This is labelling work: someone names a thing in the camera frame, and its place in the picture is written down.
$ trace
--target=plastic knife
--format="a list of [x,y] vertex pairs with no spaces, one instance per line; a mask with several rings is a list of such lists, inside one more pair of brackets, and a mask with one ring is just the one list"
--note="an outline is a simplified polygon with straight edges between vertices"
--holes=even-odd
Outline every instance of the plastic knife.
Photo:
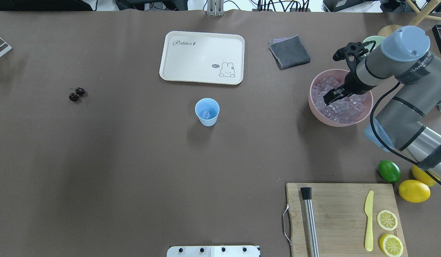
[[374,192],[370,190],[365,201],[365,214],[368,217],[365,234],[365,250],[372,251],[372,197]]

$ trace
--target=brown table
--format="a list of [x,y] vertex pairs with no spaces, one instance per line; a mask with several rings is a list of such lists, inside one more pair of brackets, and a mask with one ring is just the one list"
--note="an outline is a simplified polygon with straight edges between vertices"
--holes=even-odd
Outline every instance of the brown table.
[[[317,121],[307,94],[333,53],[413,14],[228,11],[0,12],[0,256],[165,256],[169,246],[253,244],[289,256],[287,182],[382,183],[376,167],[411,165],[363,137],[367,121]],[[432,21],[421,27],[431,38]],[[174,30],[245,39],[238,86],[158,75]],[[311,62],[279,70],[268,40],[299,34]],[[375,99],[395,80],[373,90]],[[69,101],[70,88],[88,92]],[[220,104],[214,127],[193,108]],[[425,123],[441,133],[441,113]],[[397,195],[410,256],[441,257],[441,187]]]

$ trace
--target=pink bowl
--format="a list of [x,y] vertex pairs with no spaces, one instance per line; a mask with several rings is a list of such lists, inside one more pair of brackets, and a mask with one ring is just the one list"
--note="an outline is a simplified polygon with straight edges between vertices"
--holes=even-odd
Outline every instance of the pink bowl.
[[330,120],[329,118],[325,117],[323,114],[321,114],[319,112],[319,110],[315,107],[315,104],[314,104],[314,102],[312,101],[312,98],[311,98],[311,89],[313,88],[313,86],[315,86],[318,83],[322,82],[323,78],[330,78],[330,77],[334,77],[342,85],[344,83],[344,77],[346,77],[347,74],[348,74],[347,70],[340,70],[340,69],[331,69],[331,70],[323,71],[323,72],[319,73],[314,78],[314,80],[312,80],[311,87],[309,89],[308,102],[309,102],[309,108],[311,109],[311,112],[314,114],[314,116],[318,120],[320,120],[324,124],[330,125],[332,127],[347,127],[347,126],[350,126],[350,125],[357,124],[357,123],[361,122],[362,120],[366,119],[369,116],[369,114],[371,112],[371,109],[372,109],[372,106],[373,106],[373,104],[372,104],[372,94],[371,94],[371,92],[368,92],[367,93],[367,98],[363,102],[363,104],[365,105],[366,108],[355,119],[355,122],[352,122],[352,123],[349,123],[349,124],[343,124],[343,123],[339,123],[339,122]]

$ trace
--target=wooden cutting board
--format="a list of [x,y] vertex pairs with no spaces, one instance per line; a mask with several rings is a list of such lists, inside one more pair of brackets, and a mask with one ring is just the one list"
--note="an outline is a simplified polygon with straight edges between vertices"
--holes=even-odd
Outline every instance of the wooden cutting board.
[[[404,246],[402,257],[408,256],[391,184],[287,183],[292,257],[310,256],[307,247],[309,242],[305,236],[307,231],[305,204],[301,198],[301,187],[312,187],[315,226],[321,257],[384,257],[386,255],[379,247],[379,237],[387,233],[400,238]],[[369,190],[374,191],[372,252],[367,252],[364,248],[367,224],[364,207]],[[394,231],[386,231],[377,224],[376,215],[381,210],[389,210],[397,216],[398,227]]]

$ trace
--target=white floor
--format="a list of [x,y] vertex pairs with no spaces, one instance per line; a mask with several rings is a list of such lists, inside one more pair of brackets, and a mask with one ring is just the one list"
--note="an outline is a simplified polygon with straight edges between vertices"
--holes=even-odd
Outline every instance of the white floor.
[[[84,0],[86,3],[92,6],[92,9],[95,9],[95,3],[97,0]],[[258,0],[233,0],[241,10],[252,10],[256,8],[257,5],[253,4],[257,3]],[[283,11],[282,5],[278,3],[277,0],[274,0],[276,11]],[[188,9],[189,10],[201,10],[205,5],[206,0],[188,0]],[[417,4],[421,7],[425,3],[425,0],[417,0]],[[287,7],[289,2],[284,3],[284,7]],[[372,1],[367,3],[362,3],[344,10],[340,12],[382,12],[380,8],[379,1]],[[156,7],[162,8],[163,5],[161,3],[156,3]],[[237,9],[237,7],[232,2],[224,3],[224,10]],[[309,9],[313,12],[323,12],[322,8],[322,0],[309,0]],[[119,10],[117,8],[115,0],[98,0],[97,10]]]

